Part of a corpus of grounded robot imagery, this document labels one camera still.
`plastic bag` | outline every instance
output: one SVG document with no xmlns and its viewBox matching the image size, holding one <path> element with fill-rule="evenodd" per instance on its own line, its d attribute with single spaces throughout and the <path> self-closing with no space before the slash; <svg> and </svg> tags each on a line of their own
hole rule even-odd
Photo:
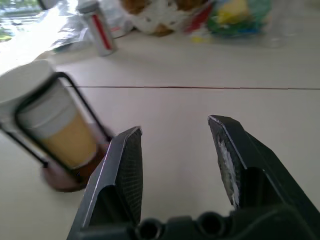
<svg viewBox="0 0 320 240">
<path fill-rule="evenodd" d="M 294 34 L 301 0 L 217 0 L 187 24 L 196 43 L 255 43 L 279 47 Z"/>
<path fill-rule="evenodd" d="M 78 15 L 77 5 L 78 0 L 61 0 L 56 5 L 59 11 L 57 18 L 65 17 L 66 21 L 50 48 L 54 52 L 74 51 L 91 44 L 90 32 Z M 117 0 L 100 0 L 100 7 L 107 16 L 106 20 L 114 38 L 121 37 L 132 30 L 133 26 Z"/>
<path fill-rule="evenodd" d="M 184 23 L 208 0 L 120 0 L 134 26 L 141 32 L 166 36 Z"/>
</svg>

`wooden base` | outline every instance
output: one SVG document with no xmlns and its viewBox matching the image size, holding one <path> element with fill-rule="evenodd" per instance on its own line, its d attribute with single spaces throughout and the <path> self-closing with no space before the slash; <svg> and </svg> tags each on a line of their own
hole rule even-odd
<svg viewBox="0 0 320 240">
<path fill-rule="evenodd" d="M 58 192 L 75 192 L 84 189 L 87 186 L 91 174 L 94 172 L 96 167 L 99 165 L 101 160 L 107 153 L 109 142 L 106 142 L 104 136 L 99 131 L 95 124 L 89 124 L 90 128 L 97 140 L 98 151 L 93 160 L 88 164 L 81 166 L 79 168 L 72 169 L 74 176 L 81 176 L 81 181 L 67 173 L 62 167 L 60 167 L 56 162 L 46 159 L 49 162 L 48 167 L 42 168 L 42 176 L 47 184 Z"/>
</svg>

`screw hole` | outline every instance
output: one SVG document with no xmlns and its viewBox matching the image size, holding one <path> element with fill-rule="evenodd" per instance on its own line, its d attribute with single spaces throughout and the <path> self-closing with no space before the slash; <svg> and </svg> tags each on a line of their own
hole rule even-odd
<svg viewBox="0 0 320 240">
<path fill-rule="evenodd" d="M 156 240 L 160 237 L 162 224 L 154 219 L 142 222 L 138 229 L 137 235 L 141 240 Z"/>
<path fill-rule="evenodd" d="M 200 231 L 209 237 L 222 235 L 226 228 L 223 218 L 213 212 L 204 213 L 197 222 Z"/>
</svg>

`white cup lid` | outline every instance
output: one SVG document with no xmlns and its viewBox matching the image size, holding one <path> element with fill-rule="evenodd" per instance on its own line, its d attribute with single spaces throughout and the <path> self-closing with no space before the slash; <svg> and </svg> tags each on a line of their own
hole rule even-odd
<svg viewBox="0 0 320 240">
<path fill-rule="evenodd" d="M 39 88 L 54 72 L 46 60 L 33 61 L 0 75 L 0 116 Z"/>
</svg>

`white tabletop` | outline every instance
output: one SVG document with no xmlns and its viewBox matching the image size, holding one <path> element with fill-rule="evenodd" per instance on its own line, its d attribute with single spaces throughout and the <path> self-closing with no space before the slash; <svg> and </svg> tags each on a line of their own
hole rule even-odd
<svg viewBox="0 0 320 240">
<path fill-rule="evenodd" d="M 281 48 L 200 44 L 181 34 L 132 32 L 119 50 L 97 56 L 94 47 L 51 60 L 89 87 L 209 87 L 320 89 L 320 11 L 308 9 L 297 35 Z"/>
<path fill-rule="evenodd" d="M 232 209 L 225 192 L 210 114 L 232 117 L 271 148 L 320 209 L 318 90 L 81 89 L 100 119 L 119 133 L 140 125 L 142 218 Z M 0 135 L 0 239 L 63 240 L 83 191 L 59 193 L 39 166 Z"/>
</svg>

